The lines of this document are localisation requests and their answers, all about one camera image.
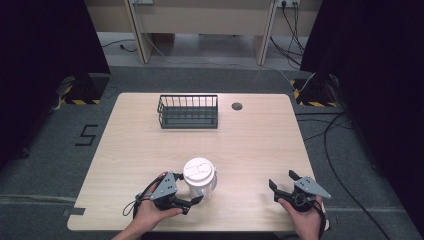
hand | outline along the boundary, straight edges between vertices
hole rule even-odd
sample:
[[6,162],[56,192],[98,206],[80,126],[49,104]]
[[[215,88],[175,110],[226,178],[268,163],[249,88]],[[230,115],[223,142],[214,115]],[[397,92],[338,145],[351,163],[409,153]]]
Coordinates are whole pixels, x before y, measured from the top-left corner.
[[[148,191],[153,192],[159,183],[154,184]],[[113,240],[130,240],[141,237],[144,233],[153,230],[160,221],[183,213],[180,208],[171,208],[165,211],[159,210],[153,201],[145,198],[138,208],[137,215],[133,221]]]
[[[316,201],[321,205],[322,197],[316,196]],[[301,240],[319,239],[321,217],[315,209],[311,208],[307,212],[298,212],[286,200],[280,198],[278,202],[289,213],[294,224],[294,230]]]

wooden table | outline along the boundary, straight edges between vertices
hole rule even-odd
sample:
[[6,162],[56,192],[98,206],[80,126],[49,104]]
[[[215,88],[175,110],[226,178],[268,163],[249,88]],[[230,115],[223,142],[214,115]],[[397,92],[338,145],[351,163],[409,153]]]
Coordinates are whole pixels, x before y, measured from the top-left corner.
[[[160,93],[119,96],[71,215],[71,230],[122,230],[123,208],[163,171],[181,173],[195,157],[218,170],[212,198],[154,231],[292,231],[289,215],[273,201],[268,179],[291,192],[290,169],[314,178],[289,97],[218,94],[218,129],[161,129]],[[239,102],[240,111],[231,105]],[[189,199],[178,182],[177,196]]]

power socket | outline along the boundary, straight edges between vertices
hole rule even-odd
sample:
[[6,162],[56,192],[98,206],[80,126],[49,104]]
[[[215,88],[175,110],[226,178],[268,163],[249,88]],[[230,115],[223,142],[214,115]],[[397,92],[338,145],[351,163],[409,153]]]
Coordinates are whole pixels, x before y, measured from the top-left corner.
[[281,8],[283,7],[283,1],[286,2],[286,8],[294,8],[297,4],[297,7],[299,7],[300,0],[278,0],[277,7]]

black wire basket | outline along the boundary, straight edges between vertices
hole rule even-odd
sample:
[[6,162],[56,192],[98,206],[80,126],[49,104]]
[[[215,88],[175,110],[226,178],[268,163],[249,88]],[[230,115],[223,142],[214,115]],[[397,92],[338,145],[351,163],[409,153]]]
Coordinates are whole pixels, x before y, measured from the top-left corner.
[[161,128],[218,128],[218,95],[160,95]]

clear plastic cup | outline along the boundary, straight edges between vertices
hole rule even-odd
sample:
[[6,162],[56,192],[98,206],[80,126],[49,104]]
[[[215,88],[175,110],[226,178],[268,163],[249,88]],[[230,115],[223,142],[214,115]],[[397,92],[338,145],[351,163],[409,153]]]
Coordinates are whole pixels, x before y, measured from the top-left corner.
[[184,180],[190,188],[191,198],[203,196],[202,202],[212,197],[218,179],[213,164],[205,158],[193,158],[184,166]]

